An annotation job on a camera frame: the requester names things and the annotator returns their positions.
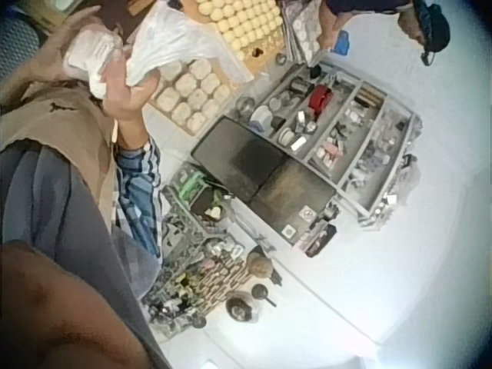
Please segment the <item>package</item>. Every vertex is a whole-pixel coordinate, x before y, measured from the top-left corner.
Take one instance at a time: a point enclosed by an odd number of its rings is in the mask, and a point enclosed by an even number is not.
[[[96,98],[103,98],[106,86],[100,82],[101,72],[111,50],[119,45],[122,45],[121,39],[107,30],[83,28],[65,56],[65,68],[69,75],[73,75],[74,67],[84,70],[86,76],[83,79],[89,81],[91,93]],[[162,65],[199,58],[217,59],[225,75],[236,83],[253,79],[212,27],[194,22],[169,8],[164,0],[157,0],[135,37],[127,61],[127,85],[137,85],[147,73]]]

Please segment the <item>red item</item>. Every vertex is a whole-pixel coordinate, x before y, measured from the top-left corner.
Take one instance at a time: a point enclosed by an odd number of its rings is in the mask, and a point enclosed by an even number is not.
[[[325,85],[318,85],[314,88],[311,98],[309,99],[309,108],[314,110],[315,119],[318,119],[332,97],[333,92]]]

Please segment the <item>hand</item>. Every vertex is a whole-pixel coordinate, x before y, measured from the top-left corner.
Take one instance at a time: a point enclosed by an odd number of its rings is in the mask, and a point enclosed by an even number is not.
[[[320,37],[317,38],[320,48],[323,50],[332,50],[337,44],[339,33],[340,32],[330,32],[329,35],[321,34]]]
[[[94,17],[101,6],[93,6],[77,12],[51,35],[46,43],[28,62],[29,73],[34,81],[52,82],[69,79],[63,71],[63,58],[71,41],[85,25],[101,22]]]
[[[106,82],[103,108],[117,121],[141,120],[141,110],[157,90],[161,74],[157,69],[147,74],[139,85],[126,85],[126,59],[122,50],[116,49],[105,66],[101,80]]]

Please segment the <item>person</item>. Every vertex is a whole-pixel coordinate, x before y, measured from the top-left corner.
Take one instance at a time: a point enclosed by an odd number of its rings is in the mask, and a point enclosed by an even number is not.
[[[97,101],[62,68],[99,8],[68,18],[2,86],[2,368],[170,367],[138,303],[161,257],[160,154],[142,115],[160,76],[127,87],[115,50]]]
[[[322,0],[320,46],[334,48],[348,21],[355,15],[371,12],[398,14],[401,31],[423,46],[421,58],[426,66],[434,60],[429,55],[443,51],[450,42],[450,27],[440,6],[427,6],[424,0]]]

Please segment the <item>sticker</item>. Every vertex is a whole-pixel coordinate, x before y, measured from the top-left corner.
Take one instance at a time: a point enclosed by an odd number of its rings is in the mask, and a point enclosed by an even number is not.
[[[307,223],[311,223],[316,218],[316,211],[309,208],[307,205],[304,206],[299,213],[299,216],[303,218]]]
[[[292,227],[290,224],[287,224],[282,231],[282,234],[290,240],[292,237],[294,237],[295,232],[295,228]]]

